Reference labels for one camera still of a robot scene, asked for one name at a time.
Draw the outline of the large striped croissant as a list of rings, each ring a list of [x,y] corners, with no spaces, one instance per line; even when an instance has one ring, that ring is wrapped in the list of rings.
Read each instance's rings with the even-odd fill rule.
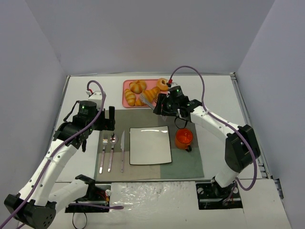
[[[144,90],[140,95],[142,95],[149,103],[157,101],[158,95],[160,93],[159,87],[154,87],[150,90]],[[144,106],[147,105],[140,97],[135,101],[135,106]]]

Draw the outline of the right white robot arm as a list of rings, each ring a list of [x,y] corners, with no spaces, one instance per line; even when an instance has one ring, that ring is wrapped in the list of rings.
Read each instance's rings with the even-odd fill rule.
[[[254,130],[249,125],[231,123],[207,108],[202,102],[190,100],[180,86],[169,89],[167,94],[159,94],[153,111],[157,115],[178,117],[201,126],[224,142],[225,166],[212,179],[212,183],[225,189],[250,164],[254,166],[254,179],[257,178],[256,159],[261,155]]]

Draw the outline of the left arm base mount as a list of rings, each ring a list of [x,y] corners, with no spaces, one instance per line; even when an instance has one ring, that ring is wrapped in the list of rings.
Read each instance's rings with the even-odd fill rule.
[[[110,206],[111,185],[98,184],[88,196],[77,199],[74,203],[87,203],[99,206]],[[68,206],[65,213],[108,213],[109,209],[90,206]]]

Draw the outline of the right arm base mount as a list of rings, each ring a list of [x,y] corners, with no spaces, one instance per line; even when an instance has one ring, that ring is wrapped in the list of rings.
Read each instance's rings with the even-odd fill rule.
[[[230,195],[233,186],[231,184],[225,191],[216,194],[216,189],[210,182],[196,183],[199,210],[243,208],[238,187],[235,187],[234,192]]]

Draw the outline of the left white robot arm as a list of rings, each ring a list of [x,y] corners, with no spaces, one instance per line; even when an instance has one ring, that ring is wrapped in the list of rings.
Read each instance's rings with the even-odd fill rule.
[[[87,139],[94,131],[115,127],[115,108],[109,107],[105,118],[103,106],[93,101],[78,101],[79,110],[71,122],[65,121],[54,134],[50,148],[28,183],[16,194],[9,194],[4,205],[10,216],[1,224],[3,228],[11,219],[33,229],[47,229],[56,214],[70,205],[80,205],[81,199],[92,200],[102,192],[94,179],[78,175],[69,185],[58,192],[51,190],[74,154],[85,151]]]

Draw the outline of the metal serving tongs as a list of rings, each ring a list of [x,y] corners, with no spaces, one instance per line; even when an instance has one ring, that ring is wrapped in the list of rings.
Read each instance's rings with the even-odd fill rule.
[[[152,110],[154,110],[155,106],[156,106],[156,100],[158,98],[158,94],[153,98],[153,100],[150,102],[149,99],[147,99],[145,97],[145,95],[143,93],[140,94],[139,99],[145,103],[146,105],[148,105]]]

